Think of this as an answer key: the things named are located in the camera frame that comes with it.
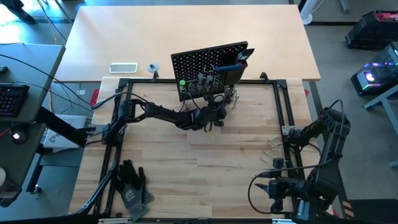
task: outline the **white phone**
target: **white phone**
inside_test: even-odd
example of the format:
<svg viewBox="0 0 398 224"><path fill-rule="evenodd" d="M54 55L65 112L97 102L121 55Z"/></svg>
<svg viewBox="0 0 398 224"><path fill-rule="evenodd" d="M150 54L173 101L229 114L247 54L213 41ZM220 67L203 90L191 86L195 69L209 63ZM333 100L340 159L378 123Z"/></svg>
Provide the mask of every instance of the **white phone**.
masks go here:
<svg viewBox="0 0 398 224"><path fill-rule="evenodd" d="M112 63L110 73L136 73L138 63Z"/></svg>

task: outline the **black pegboard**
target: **black pegboard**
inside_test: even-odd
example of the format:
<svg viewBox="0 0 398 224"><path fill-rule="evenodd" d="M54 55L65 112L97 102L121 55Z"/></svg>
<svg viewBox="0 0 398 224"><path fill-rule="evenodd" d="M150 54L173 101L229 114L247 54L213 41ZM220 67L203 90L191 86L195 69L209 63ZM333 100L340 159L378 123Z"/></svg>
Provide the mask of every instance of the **black pegboard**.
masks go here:
<svg viewBox="0 0 398 224"><path fill-rule="evenodd" d="M210 47L207 49L172 54L174 75L177 81L180 101L183 101L184 98L186 100L190 99L189 95L187 95L188 90L190 90L189 92L192 98L200 98L206 94L214 95L224 93L226 72L209 71L213 69L212 66L216 68L220 66L231 65L238 54L243 50L246 50L247 47L248 43L245 41L217 47ZM197 88L197 75L199 73L204 74L205 80L207 75L212 75L215 78L212 86L205 88L205 85L203 84L203 89L199 90ZM185 92L180 89L180 80L185 80L187 83Z"/></svg>

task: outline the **glove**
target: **glove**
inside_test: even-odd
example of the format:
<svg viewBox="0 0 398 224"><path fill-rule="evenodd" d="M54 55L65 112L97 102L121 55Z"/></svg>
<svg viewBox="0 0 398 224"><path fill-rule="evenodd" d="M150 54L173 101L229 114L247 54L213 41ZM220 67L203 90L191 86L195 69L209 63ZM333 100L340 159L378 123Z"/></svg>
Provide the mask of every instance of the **glove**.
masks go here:
<svg viewBox="0 0 398 224"><path fill-rule="evenodd" d="M123 161L123 165L119 166L115 186L134 222L148 212L145 203L153 201L154 196L146 190L146 177L142 167L138 168L137 175L131 160Z"/></svg>

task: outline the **wooden table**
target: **wooden table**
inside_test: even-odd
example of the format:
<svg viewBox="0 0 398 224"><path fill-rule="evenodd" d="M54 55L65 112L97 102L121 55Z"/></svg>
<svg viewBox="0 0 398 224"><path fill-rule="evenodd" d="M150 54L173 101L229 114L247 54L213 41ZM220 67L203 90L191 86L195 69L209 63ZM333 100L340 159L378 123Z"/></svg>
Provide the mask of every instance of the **wooden table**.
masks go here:
<svg viewBox="0 0 398 224"><path fill-rule="evenodd" d="M103 100L117 89L119 78L103 78L99 99ZM311 123L302 81L287 80L295 123ZM280 143L280 132L275 98L270 85L237 85L240 99L236 109L228 108L222 128L213 127L211 134L183 131L173 124L154 118L129 124L124 136L121 161L131 159L142 166L147 176L147 188L155 195L149 204L151 218L280 218L255 212L247 200L249 181L261 170L271 168L260 157L262 153L284 156L282 146L271 148L268 139ZM179 110L175 84L137 84L133 92L158 105ZM199 106L204 102L197 100ZM113 100L95 111L94 124L110 122ZM190 101L187 108L193 108ZM137 115L142 111L136 109ZM70 211L77 211L98 185L105 146L92 144L85 149L78 174ZM316 164L318 152L305 147L304 165ZM273 200L257 187L252 188L252 199L261 210L269 210ZM291 201L285 201L291 210ZM120 195L116 192L112 214L128 216Z"/></svg>
<svg viewBox="0 0 398 224"><path fill-rule="evenodd" d="M171 54L248 41L255 52L244 78L320 79L296 5L82 6L56 77L62 82L100 82L109 65L137 62L135 74L174 78Z"/></svg>

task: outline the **wooden tabletop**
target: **wooden tabletop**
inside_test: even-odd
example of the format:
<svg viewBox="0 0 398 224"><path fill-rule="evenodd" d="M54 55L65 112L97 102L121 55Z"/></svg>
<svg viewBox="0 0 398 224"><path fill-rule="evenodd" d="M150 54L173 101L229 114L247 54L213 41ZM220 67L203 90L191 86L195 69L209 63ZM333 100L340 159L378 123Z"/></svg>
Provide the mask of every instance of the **wooden tabletop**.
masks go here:
<svg viewBox="0 0 398 224"><path fill-rule="evenodd" d="M244 78L319 80L296 5L82 6L56 77L100 82L111 63L137 62L135 74L174 78L171 54L248 41L255 48Z"/></svg>
<svg viewBox="0 0 398 224"><path fill-rule="evenodd" d="M119 78L103 78L98 101L111 96ZM311 123L301 80L287 80L295 123ZM142 166L147 176L147 189L155 196L149 204L151 218L280 218L262 215L249 205L247 191L250 180L264 169L271 168L260 157L272 161L263 151L284 156L282 146L272 149L267 143L280 143L279 123L271 85L237 85L240 99L236 109L227 107L222 128L213 127L210 134L203 130L183 131L165 121L148 118L129 124L124 136L121 161L131 159ZM179 110L175 84L137 84L133 92L166 108ZM199 106L204 101L197 100ZM193 108L190 101L187 108ZM110 122L113 100L95 111L94 124ZM142 113L140 107L136 114ZM70 211L77 211L98 186L105 146L86 147L75 186ZM316 164L318 152L312 147L302 152L304 165ZM260 180L266 184L267 179ZM252 188L252 200L261 210L269 210L273 202L265 192ZM285 201L285 209L292 204ZM128 216L119 193L115 193L112 214Z"/></svg>

